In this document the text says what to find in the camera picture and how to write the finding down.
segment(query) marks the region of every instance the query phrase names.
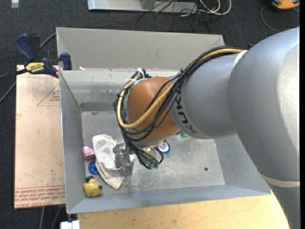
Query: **black wire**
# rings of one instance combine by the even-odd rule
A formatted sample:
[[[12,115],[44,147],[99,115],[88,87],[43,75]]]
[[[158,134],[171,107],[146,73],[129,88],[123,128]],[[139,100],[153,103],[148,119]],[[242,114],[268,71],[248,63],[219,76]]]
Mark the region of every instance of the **black wire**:
[[[55,218],[54,218],[54,221],[53,221],[53,223],[52,223],[51,229],[53,229],[54,226],[55,226],[56,219],[57,219],[57,217],[58,217],[58,215],[59,215],[60,210],[61,210],[61,206],[59,207],[59,209],[58,209],[58,211],[57,211],[57,213],[56,213],[56,215],[55,215]]]
[[[16,82],[14,82],[14,84],[9,88],[9,90],[1,97],[0,104],[6,98],[6,96],[11,92],[11,90],[13,90],[15,85],[16,85]]]
[[[177,76],[175,76],[173,79],[168,80],[167,82],[165,82],[163,84],[162,88],[164,88],[169,82],[175,80],[173,82],[171,91],[168,93],[165,100],[162,102],[161,106],[157,110],[157,113],[155,114],[153,120],[145,128],[143,128],[141,130],[136,130],[136,131],[134,131],[134,130],[128,131],[119,124],[119,127],[121,128],[122,136],[123,136],[123,139],[125,140],[126,145],[137,155],[137,158],[138,158],[140,164],[145,166],[147,169],[150,169],[152,167],[147,166],[145,162],[147,162],[148,164],[151,164],[155,167],[155,164],[157,164],[157,163],[160,164],[163,161],[163,155],[159,152],[161,155],[161,160],[157,161],[156,158],[154,158],[150,154],[146,153],[145,151],[143,151],[142,149],[137,147],[133,142],[139,142],[139,141],[144,140],[146,137],[148,137],[152,133],[152,131],[155,128],[159,127],[162,124],[162,122],[165,120],[166,116],[168,115],[170,109],[173,107],[174,100],[177,96],[176,94],[178,92],[180,92],[181,87],[183,86],[184,82],[189,78],[189,76],[192,75],[192,73],[194,73],[202,64],[204,64],[205,62],[207,62],[211,59],[221,57],[224,55],[228,55],[228,54],[232,54],[232,53],[219,53],[219,54],[210,56],[204,60],[201,60],[202,57],[206,56],[207,54],[220,50],[220,49],[233,49],[233,47],[220,46],[220,47],[216,47],[216,48],[213,48],[211,50],[208,50],[208,51],[202,53],[193,62],[191,62],[184,70],[181,70],[181,72],[179,74],[177,74]],[[117,103],[118,103],[118,99],[113,104],[113,106],[115,108],[115,112],[116,113],[117,113],[117,111],[121,112],[122,120],[125,123],[126,115],[124,114],[123,103],[122,103],[120,110],[117,109]],[[167,113],[163,116],[161,122],[158,125],[156,125],[156,122],[159,120],[161,115],[163,115],[165,109],[169,106],[169,104],[171,104],[171,106],[167,110]],[[144,135],[142,135],[141,137],[138,137],[138,138],[131,137],[131,135],[139,135],[139,134],[144,134]]]
[[[147,13],[151,12],[152,10],[156,9],[157,7],[159,7],[161,4],[167,2],[168,0],[164,0],[162,1],[161,3],[159,3],[158,5],[154,6],[152,9],[148,10],[148,11],[145,11],[142,15],[140,15],[137,20],[135,21],[135,24],[134,24],[134,28],[137,30],[138,29],[138,22],[140,21],[140,19],[146,15]],[[164,9],[168,8],[175,0],[169,0],[169,4],[167,4],[164,8],[160,9],[159,11],[157,11],[155,14],[159,13],[159,12],[162,12]]]
[[[280,32],[278,31],[277,29],[274,29],[273,27],[271,27],[270,25],[267,24],[267,22],[264,20],[264,17],[263,17],[263,12],[264,12],[264,9],[267,7],[267,5],[263,6],[262,9],[261,9],[261,20],[262,22],[265,24],[265,26],[267,26],[269,29],[275,31],[275,32]]]

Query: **striped towel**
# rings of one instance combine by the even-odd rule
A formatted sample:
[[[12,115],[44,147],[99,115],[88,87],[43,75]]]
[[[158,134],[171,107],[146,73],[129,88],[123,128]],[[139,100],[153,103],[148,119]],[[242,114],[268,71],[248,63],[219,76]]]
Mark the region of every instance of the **striped towel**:
[[[97,170],[108,185],[118,190],[124,180],[124,176],[120,174],[121,168],[117,169],[114,163],[115,154],[113,148],[116,146],[116,142],[111,136],[101,134],[95,135],[92,138],[92,143]]]

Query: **blue clamp handle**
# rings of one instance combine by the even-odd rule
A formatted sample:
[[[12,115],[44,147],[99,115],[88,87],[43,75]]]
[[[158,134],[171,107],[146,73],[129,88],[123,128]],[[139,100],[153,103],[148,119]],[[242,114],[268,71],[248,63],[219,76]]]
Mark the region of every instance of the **blue clamp handle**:
[[[60,59],[63,63],[63,69],[64,70],[72,70],[72,61],[71,61],[71,57],[67,52],[63,52],[60,55]]]
[[[16,45],[18,51],[27,57],[27,59],[28,59],[27,63],[29,63],[35,59],[35,55],[29,46],[27,38],[28,38],[27,34],[21,35],[20,37],[18,37],[15,40],[15,45]]]

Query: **cable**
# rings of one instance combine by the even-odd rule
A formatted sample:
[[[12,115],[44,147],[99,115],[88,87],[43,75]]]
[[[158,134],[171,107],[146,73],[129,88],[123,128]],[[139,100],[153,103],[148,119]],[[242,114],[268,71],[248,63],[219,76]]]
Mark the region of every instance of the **cable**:
[[[221,54],[221,53],[239,53],[242,50],[239,49],[232,49],[232,48],[224,48],[224,49],[219,49],[217,51],[212,51],[209,52],[206,55],[203,55],[201,58],[199,58],[196,61],[196,64],[201,64],[202,61],[204,61],[205,59],[209,58],[209,57],[213,57],[217,54]],[[122,101],[125,95],[125,92],[127,91],[127,89],[129,87],[131,87],[133,85],[133,81],[130,81],[127,85],[124,86],[123,91],[121,92],[121,94],[119,95],[118,98],[118,103],[117,103],[117,119],[118,119],[118,123],[120,125],[121,128],[124,129],[132,129],[133,127],[136,127],[137,125],[139,125],[140,123],[142,123],[146,117],[148,115],[150,115],[150,113],[154,110],[154,108],[163,100],[163,98],[165,98],[165,96],[171,91],[171,89],[174,87],[174,84],[172,84],[171,86],[169,86],[169,88],[167,88],[154,102],[153,104],[149,107],[149,109],[135,122],[133,122],[132,124],[126,124],[123,122],[122,120],[122,116],[121,116],[121,107],[122,107]]]
[[[40,45],[40,48],[43,48],[44,45],[53,37],[55,36],[56,33],[52,34],[51,36],[49,36],[46,40],[43,41],[43,43]]]
[[[59,207],[59,209],[58,209],[58,211],[57,211],[57,213],[56,213],[56,216],[55,216],[54,221],[53,221],[53,223],[52,223],[51,229],[53,229],[54,226],[55,226],[56,219],[57,219],[57,217],[58,217],[58,215],[59,215],[60,210],[61,210],[61,206]]]
[[[148,107],[147,111],[137,120],[139,121],[141,118],[144,118],[146,113],[149,113],[150,110],[154,108],[154,104],[159,102],[160,99],[163,100],[161,103],[161,106],[158,108],[153,120],[142,130],[135,130],[134,128],[131,128],[132,125],[134,125],[136,122],[132,124],[126,124],[126,111],[124,109],[124,98],[127,95],[127,92],[130,90],[131,86],[134,84],[134,81],[131,80],[128,82],[124,87],[121,93],[118,95],[118,99],[113,103],[117,120],[119,123],[119,127],[121,129],[121,133],[123,136],[123,139],[125,141],[126,146],[129,147],[130,152],[134,152],[139,160],[139,163],[146,167],[147,169],[152,169],[152,168],[157,168],[159,164],[163,161],[163,155],[159,152],[161,155],[160,161],[158,161],[155,157],[150,155],[145,151],[145,149],[138,147],[135,145],[135,142],[140,142],[144,140],[146,137],[148,137],[152,131],[159,127],[162,122],[165,120],[165,117],[168,115],[170,109],[172,108],[174,104],[174,99],[176,98],[177,92],[179,92],[184,84],[184,82],[189,78],[190,75],[192,75],[195,70],[197,70],[202,64],[205,62],[214,59],[216,57],[220,57],[223,55],[228,55],[232,53],[239,53],[242,52],[243,50],[235,49],[232,47],[227,47],[227,46],[221,46],[217,48],[213,48],[211,50],[208,50],[204,53],[202,53],[199,57],[197,57],[192,63],[190,63],[185,69],[181,69],[180,72],[173,77],[172,79],[168,80],[166,83],[164,83],[161,86],[161,89],[158,91],[156,96],[153,98],[152,103],[150,103],[150,106]],[[146,76],[139,75],[139,72],[137,71],[136,73],[133,74],[131,77],[132,79],[138,79],[139,78],[145,78]],[[163,95],[164,93],[167,92],[168,89],[166,89],[163,94],[161,94],[161,91],[163,88],[172,82],[170,86],[170,91],[166,94]],[[133,135],[139,135],[142,134],[140,137],[132,137]]]
[[[39,223],[39,229],[42,229],[42,222],[43,222],[43,216],[44,216],[44,210],[45,207],[42,207],[42,211],[41,211],[41,218],[40,218],[40,223]]]
[[[265,26],[267,26],[269,29],[275,31],[275,32],[280,32],[274,28],[272,28],[270,25],[267,24],[267,22],[264,20],[264,17],[263,17],[263,11],[264,9],[267,7],[267,5],[263,6],[262,9],[261,9],[261,19],[262,19],[262,22],[265,24]]]
[[[232,8],[232,0],[229,0],[229,8],[228,8],[227,11],[225,11],[225,12],[223,12],[223,13],[218,13],[218,12],[217,12],[217,11],[220,9],[220,6],[221,6],[220,0],[217,0],[217,2],[218,2],[218,8],[217,8],[216,10],[212,10],[212,9],[208,8],[208,7],[206,6],[206,4],[203,2],[203,0],[199,0],[199,1],[200,1],[200,3],[203,5],[203,7],[206,8],[206,9],[208,10],[207,12],[208,12],[209,14],[226,15],[228,12],[230,12],[230,10],[231,10],[231,8]]]
[[[0,104],[1,102],[4,100],[4,98],[6,98],[6,96],[11,92],[11,90],[14,88],[14,86],[16,85],[16,82],[14,82],[14,84],[9,88],[9,90],[3,95],[3,97],[1,97],[0,99]]]
[[[137,20],[136,20],[136,22],[135,22],[135,25],[134,25],[135,29],[137,29],[137,24],[138,24],[139,20],[140,20],[145,14],[151,12],[152,10],[156,9],[157,7],[159,7],[160,5],[162,5],[163,3],[167,2],[167,1],[169,1],[169,3],[168,3],[165,7],[163,7],[163,8],[160,9],[159,11],[157,11],[155,14],[157,14],[157,13],[159,13],[159,12],[162,12],[163,10],[165,10],[166,8],[168,8],[175,0],[164,0],[164,1],[162,1],[161,3],[159,3],[158,5],[154,6],[152,9],[150,9],[150,10],[148,10],[148,11],[145,11],[141,16],[139,16],[139,17],[137,18]]]

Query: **blue object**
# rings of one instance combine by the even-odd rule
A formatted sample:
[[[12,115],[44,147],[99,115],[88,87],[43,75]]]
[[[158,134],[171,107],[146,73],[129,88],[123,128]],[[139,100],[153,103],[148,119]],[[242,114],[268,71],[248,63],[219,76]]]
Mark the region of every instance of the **blue object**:
[[[171,150],[171,146],[169,143],[163,142],[157,146],[157,149],[163,154],[168,154]]]
[[[95,161],[91,161],[90,164],[88,165],[88,169],[89,169],[89,172],[93,175],[98,175],[99,172],[95,166]]]
[[[71,61],[71,57],[67,52],[63,52],[60,55],[60,59],[63,63],[63,69],[64,70],[72,70],[72,61]]]
[[[15,45],[16,45],[18,51],[27,57],[28,61],[25,65],[27,65],[29,62],[31,62],[35,59],[35,55],[28,43],[27,34],[23,34],[20,37],[18,37],[15,40]]]

